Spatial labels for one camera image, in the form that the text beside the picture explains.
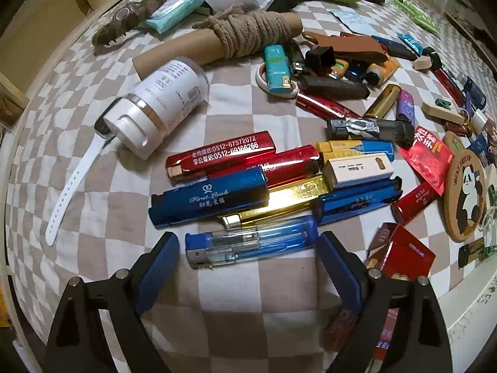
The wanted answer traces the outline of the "transparent blue lighter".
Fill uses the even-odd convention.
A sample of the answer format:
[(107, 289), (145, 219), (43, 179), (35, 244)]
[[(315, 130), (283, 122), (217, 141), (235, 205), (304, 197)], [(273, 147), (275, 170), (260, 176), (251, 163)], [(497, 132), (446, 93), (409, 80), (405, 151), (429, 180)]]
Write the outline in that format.
[(312, 216), (299, 216), (257, 227), (185, 235), (185, 250), (193, 269), (235, 265), (306, 250), (318, 237)]

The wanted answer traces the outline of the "red phone number lighter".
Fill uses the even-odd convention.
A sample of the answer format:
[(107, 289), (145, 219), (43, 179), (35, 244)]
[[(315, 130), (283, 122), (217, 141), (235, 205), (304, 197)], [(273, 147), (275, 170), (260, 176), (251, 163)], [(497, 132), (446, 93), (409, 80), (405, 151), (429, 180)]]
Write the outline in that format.
[(254, 132), (169, 156), (165, 163), (172, 180), (210, 176), (250, 158), (273, 154), (276, 145), (269, 132)]

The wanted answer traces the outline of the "brown leather sheath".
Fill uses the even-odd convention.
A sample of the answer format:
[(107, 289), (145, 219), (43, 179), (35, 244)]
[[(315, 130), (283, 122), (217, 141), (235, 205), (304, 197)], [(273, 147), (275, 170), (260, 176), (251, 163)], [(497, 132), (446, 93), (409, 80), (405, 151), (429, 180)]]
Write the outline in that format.
[(332, 47), (336, 58), (344, 59), (349, 62), (351, 60), (358, 60), (382, 64), (388, 60), (387, 53), (381, 48), (381, 45), (370, 36), (327, 36), (311, 31), (303, 31), (302, 36), (315, 47)]

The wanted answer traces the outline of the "red cigarette box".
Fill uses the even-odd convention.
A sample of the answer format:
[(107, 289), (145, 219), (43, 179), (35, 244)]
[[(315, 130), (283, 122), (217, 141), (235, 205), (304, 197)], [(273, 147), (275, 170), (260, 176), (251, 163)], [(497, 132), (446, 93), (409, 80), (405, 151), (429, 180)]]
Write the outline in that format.
[(434, 260), (435, 254), (405, 227), (384, 222), (372, 240), (365, 265), (387, 278), (413, 281), (427, 277)]

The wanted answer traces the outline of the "teal lighter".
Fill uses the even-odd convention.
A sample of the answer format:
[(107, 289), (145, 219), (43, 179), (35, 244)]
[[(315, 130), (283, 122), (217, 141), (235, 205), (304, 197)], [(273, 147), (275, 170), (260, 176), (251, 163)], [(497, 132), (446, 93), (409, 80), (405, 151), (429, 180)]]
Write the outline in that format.
[(291, 75), (283, 46), (267, 45), (264, 49), (264, 56), (269, 92), (272, 94), (291, 93)]

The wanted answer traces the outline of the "glossy red lighter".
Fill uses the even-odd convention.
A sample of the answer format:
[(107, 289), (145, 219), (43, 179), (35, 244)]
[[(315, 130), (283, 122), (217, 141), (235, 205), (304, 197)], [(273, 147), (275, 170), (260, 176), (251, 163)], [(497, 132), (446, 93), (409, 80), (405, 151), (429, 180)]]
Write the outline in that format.
[(311, 178), (319, 172), (319, 154), (312, 145), (300, 146), (285, 152), (263, 154), (239, 160), (225, 169), (216, 170), (209, 178), (261, 166), (269, 188)]

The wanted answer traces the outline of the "purple lighter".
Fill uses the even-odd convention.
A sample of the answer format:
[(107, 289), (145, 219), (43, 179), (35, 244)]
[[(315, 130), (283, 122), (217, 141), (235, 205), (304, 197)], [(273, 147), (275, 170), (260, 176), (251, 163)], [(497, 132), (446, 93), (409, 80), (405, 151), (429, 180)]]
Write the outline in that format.
[(412, 95), (404, 89), (402, 89), (399, 94), (396, 120), (402, 120), (415, 126), (414, 99)]

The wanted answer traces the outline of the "white and gold lighter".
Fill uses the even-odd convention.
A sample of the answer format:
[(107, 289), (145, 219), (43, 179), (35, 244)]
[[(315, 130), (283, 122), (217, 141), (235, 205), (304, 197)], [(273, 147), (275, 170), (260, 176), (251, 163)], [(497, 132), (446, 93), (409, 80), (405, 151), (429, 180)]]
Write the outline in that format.
[(322, 175), (329, 189), (334, 190), (390, 178), (393, 171), (387, 155), (380, 153), (328, 160)]

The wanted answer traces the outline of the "panda wooden coaster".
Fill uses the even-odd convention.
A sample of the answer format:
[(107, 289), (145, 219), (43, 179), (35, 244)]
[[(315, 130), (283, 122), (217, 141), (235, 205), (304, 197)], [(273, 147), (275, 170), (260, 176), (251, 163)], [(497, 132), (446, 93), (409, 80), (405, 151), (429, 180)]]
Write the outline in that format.
[(484, 214), (486, 185), (478, 157), (469, 150), (453, 158), (444, 194), (446, 230), (455, 242), (466, 241)]

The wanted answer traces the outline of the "dark blue flat lighter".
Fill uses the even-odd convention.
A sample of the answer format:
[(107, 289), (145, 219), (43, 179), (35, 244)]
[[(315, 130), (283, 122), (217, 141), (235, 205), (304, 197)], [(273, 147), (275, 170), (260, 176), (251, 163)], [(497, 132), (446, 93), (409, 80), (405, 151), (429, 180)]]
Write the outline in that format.
[(395, 177), (333, 190), (317, 197), (313, 217), (324, 225), (379, 209), (401, 197), (402, 184), (402, 178)]

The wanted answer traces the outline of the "small red lighter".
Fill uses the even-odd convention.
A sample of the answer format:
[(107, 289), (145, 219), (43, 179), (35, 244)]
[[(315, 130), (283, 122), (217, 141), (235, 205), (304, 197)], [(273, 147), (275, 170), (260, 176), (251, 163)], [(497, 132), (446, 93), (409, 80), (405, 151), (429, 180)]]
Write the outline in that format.
[(433, 187), (423, 182), (392, 204), (393, 217), (398, 224), (405, 226), (438, 197)]

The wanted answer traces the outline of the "red snack packet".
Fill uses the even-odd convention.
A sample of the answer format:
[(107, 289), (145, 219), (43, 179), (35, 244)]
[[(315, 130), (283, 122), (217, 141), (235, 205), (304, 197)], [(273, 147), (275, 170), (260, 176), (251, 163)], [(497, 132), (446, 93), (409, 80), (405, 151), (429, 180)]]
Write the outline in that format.
[(409, 149), (400, 148), (400, 155), (431, 187), (442, 196), (454, 154), (435, 134), (422, 126), (414, 131), (414, 143)]

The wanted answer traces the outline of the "green wet wipes pack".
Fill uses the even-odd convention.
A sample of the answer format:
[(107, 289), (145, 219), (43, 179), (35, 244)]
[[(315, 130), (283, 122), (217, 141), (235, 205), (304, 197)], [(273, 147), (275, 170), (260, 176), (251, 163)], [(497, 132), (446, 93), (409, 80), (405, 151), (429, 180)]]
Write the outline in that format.
[(408, 0), (393, 0), (393, 3), (401, 11), (407, 14), (417, 25), (431, 34), (438, 35), (439, 27), (421, 8)]

